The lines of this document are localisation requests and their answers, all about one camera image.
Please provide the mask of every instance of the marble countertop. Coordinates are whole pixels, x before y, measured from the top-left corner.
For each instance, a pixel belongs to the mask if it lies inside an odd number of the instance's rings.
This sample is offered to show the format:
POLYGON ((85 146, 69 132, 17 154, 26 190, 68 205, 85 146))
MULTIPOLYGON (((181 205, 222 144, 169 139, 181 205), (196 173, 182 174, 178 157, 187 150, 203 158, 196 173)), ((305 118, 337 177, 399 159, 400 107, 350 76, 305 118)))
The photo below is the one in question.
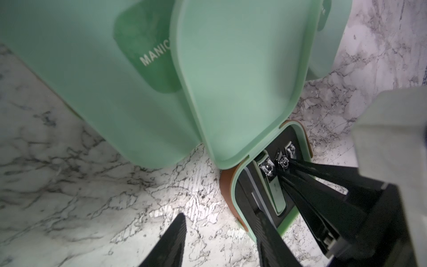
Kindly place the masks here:
MULTIPOLYGON (((319 163, 356 166, 351 125, 381 91, 427 83, 427 2, 353 1, 333 71, 291 118, 319 163)), ((0 267, 138 266, 179 212, 183 266, 258 266, 255 244, 199 145, 176 166, 129 163, 0 46, 0 267)), ((328 262, 298 217, 284 236, 304 266, 328 262)))

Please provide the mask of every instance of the mint green case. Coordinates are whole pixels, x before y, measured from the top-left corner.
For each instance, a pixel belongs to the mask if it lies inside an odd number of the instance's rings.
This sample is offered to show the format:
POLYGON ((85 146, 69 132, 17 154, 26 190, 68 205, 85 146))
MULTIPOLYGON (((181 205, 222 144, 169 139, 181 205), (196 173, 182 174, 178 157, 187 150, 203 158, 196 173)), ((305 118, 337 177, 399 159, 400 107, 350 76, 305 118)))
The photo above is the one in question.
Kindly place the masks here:
POLYGON ((133 163, 203 142, 228 169, 280 132, 309 67, 330 69, 349 9, 332 20, 328 1, 1 1, 0 41, 133 163))

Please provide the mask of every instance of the case lid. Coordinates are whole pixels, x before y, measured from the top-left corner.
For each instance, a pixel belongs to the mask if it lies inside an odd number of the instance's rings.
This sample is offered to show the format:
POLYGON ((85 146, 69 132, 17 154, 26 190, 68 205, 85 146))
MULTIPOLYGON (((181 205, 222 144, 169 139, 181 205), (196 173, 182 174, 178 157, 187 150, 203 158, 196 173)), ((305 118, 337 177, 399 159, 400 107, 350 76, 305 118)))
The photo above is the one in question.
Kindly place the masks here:
POLYGON ((177 0, 175 69, 221 169, 272 141, 300 97, 321 0, 177 0))

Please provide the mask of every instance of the green label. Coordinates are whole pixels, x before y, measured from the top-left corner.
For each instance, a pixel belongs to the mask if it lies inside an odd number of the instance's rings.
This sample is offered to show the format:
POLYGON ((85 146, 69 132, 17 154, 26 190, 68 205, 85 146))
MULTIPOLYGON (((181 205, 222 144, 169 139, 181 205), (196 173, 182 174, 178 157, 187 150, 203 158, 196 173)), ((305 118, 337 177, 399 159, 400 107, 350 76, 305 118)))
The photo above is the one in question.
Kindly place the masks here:
POLYGON ((175 0, 144 0, 124 11, 114 24, 114 39, 140 75, 156 91, 181 89, 173 66, 169 24, 175 0))
POLYGON ((319 24, 317 25, 317 31, 320 32, 323 30, 328 19, 330 8, 332 6, 332 0, 324 0, 322 5, 322 10, 320 13, 319 24))

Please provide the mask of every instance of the mint green container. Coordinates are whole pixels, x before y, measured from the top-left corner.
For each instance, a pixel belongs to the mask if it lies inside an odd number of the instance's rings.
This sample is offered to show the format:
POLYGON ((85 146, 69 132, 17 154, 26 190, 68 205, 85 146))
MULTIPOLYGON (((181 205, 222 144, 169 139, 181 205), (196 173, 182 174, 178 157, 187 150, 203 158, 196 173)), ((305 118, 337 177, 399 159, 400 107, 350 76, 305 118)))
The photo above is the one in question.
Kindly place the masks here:
POLYGON ((228 169, 281 131, 309 67, 330 69, 348 15, 321 36, 327 57, 310 52, 337 2, 1 1, 0 41, 134 164, 172 165, 203 142, 228 169))

